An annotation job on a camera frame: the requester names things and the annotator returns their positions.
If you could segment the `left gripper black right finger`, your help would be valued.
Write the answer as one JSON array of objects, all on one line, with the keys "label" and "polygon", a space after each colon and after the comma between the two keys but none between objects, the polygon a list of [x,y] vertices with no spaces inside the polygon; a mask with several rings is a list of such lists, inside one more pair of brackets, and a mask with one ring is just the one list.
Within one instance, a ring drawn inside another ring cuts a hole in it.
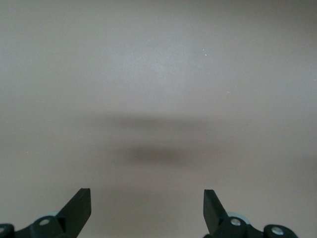
[{"label": "left gripper black right finger", "polygon": [[248,219],[230,215],[221,204],[215,191],[204,190],[203,215],[209,233],[207,238],[296,238],[289,228],[269,224],[262,231],[255,229]]}]

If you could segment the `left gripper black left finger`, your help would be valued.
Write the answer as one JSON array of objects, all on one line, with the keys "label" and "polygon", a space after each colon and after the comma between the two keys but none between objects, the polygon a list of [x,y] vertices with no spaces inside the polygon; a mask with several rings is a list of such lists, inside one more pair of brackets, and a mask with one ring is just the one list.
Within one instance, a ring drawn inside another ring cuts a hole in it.
[{"label": "left gripper black left finger", "polygon": [[91,190],[81,188],[56,214],[44,216],[29,226],[15,230],[14,225],[2,223],[2,238],[76,238],[91,215]]}]

